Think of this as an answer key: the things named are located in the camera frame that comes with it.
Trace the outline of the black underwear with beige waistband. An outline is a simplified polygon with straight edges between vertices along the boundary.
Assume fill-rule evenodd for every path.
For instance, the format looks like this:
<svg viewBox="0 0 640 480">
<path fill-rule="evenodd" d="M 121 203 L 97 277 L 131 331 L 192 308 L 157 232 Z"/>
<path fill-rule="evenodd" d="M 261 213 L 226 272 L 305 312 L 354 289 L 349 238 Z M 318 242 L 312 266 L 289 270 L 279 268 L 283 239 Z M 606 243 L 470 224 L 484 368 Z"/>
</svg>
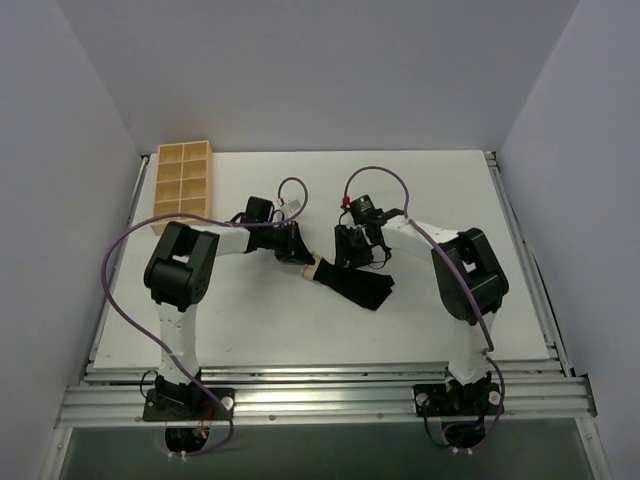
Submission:
<svg viewBox="0 0 640 480">
<path fill-rule="evenodd" d="M 314 256 L 312 265 L 304 266 L 302 276 L 370 311 L 380 308 L 395 285 L 390 275 L 337 267 L 318 255 Z"/>
</svg>

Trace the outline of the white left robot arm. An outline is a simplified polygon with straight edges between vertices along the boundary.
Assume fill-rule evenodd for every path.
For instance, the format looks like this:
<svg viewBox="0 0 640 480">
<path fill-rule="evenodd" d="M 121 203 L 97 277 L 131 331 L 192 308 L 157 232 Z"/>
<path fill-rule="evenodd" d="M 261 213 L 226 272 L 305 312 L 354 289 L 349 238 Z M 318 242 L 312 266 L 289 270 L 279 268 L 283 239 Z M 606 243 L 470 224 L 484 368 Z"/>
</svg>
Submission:
<svg viewBox="0 0 640 480">
<path fill-rule="evenodd" d="M 283 263 L 311 265 L 297 223 L 276 227 L 206 227 L 171 221 L 164 228 L 146 266 L 143 282 L 156 304 L 161 326 L 161 365 L 156 393 L 179 419 L 194 417 L 202 395 L 196 355 L 196 312 L 209 288 L 214 261 L 231 254 L 270 250 Z"/>
</svg>

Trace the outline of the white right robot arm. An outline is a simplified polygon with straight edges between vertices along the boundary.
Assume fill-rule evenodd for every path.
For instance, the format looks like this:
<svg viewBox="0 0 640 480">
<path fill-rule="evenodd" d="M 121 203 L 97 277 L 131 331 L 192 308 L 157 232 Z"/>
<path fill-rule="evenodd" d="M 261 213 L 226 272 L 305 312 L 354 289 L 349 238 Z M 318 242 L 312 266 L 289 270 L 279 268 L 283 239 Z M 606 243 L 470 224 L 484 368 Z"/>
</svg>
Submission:
<svg viewBox="0 0 640 480">
<path fill-rule="evenodd" d="M 469 411 L 480 400 L 476 382 L 489 371 L 495 345 L 491 327 L 509 292 L 506 274 L 485 232 L 439 228 L 403 215 L 359 226 L 334 228 L 336 264 L 357 268 L 373 259 L 379 247 L 389 256 L 412 255 L 433 267 L 441 302 L 454 318 L 448 372 L 455 379 L 444 388 L 444 400 L 455 412 Z"/>
</svg>

